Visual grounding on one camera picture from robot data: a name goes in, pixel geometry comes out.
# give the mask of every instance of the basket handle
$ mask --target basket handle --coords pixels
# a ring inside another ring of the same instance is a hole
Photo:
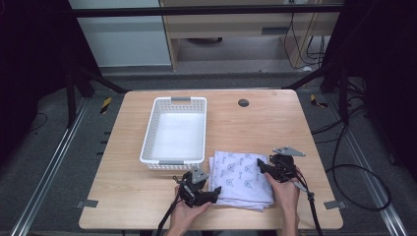
[[[171,101],[191,101],[191,96],[171,96]]]
[[[161,160],[158,165],[183,165],[183,160]]]

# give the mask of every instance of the white plastic basket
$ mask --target white plastic basket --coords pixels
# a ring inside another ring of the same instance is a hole
[[[207,100],[158,97],[150,114],[140,160],[149,169],[191,169],[205,159]]]

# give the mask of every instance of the folded cloth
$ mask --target folded cloth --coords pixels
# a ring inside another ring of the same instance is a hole
[[[221,186],[218,205],[264,211],[273,204],[272,187],[261,173],[258,158],[268,162],[261,154],[219,150],[209,158],[208,190]]]

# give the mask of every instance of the dark wall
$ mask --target dark wall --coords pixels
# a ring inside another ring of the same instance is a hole
[[[375,6],[373,1],[364,5],[359,14],[341,15],[327,59],[337,54],[338,46],[360,24],[341,50],[348,74],[365,80],[366,103],[387,147],[417,179],[417,4],[378,0]]]
[[[4,0],[0,16],[0,164],[8,160],[43,96],[65,87],[73,61],[100,75],[76,19],[49,15],[68,1]]]

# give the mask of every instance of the person's arm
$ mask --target person's arm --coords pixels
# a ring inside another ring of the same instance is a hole
[[[278,205],[282,208],[282,235],[296,236],[298,235],[299,217],[297,213],[298,198],[300,189],[295,187],[292,181],[279,183],[274,180],[268,173],[265,174],[275,193]]]
[[[181,236],[191,227],[194,220],[205,212],[209,206],[210,202],[205,203],[199,207],[189,207],[183,201],[177,204],[175,209],[171,213],[171,219],[169,224],[169,229],[165,233],[166,236]]]

